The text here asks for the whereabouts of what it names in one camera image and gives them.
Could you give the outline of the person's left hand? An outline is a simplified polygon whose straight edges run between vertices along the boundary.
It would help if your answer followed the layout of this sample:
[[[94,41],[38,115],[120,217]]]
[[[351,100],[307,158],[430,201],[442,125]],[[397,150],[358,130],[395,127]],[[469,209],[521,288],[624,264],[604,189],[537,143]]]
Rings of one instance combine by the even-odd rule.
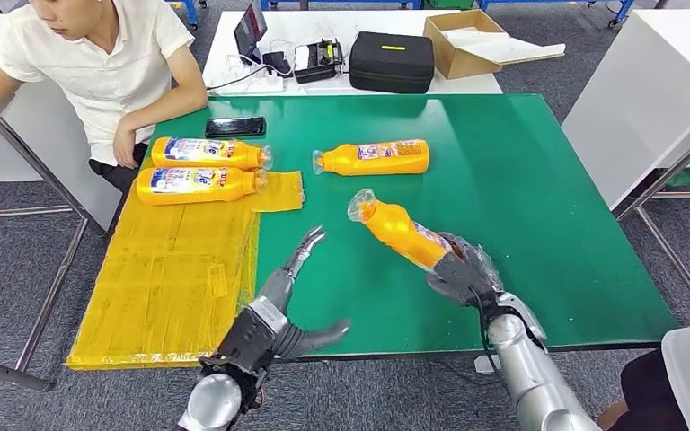
[[[113,155],[119,166],[129,169],[138,167],[138,163],[133,156],[135,144],[136,130],[122,120],[112,141]]]

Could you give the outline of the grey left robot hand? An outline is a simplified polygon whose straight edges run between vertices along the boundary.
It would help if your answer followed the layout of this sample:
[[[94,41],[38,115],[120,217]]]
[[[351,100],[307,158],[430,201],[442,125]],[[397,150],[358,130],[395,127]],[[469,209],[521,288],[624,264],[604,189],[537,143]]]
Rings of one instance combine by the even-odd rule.
[[[269,275],[258,296],[264,297],[261,316],[270,317],[270,328],[275,335],[272,352],[282,359],[295,359],[332,346],[341,341],[351,328],[351,322],[344,319],[327,329],[302,330],[288,317],[288,304],[296,278],[314,246],[325,235],[321,225],[308,231],[285,263]]]

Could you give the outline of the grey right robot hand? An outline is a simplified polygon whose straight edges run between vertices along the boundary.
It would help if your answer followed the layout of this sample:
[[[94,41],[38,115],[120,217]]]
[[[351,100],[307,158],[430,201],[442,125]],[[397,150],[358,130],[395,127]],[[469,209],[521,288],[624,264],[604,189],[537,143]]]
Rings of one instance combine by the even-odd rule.
[[[504,292],[503,284],[484,248],[452,233],[439,235],[452,250],[425,275],[429,288],[463,307],[494,303]]]

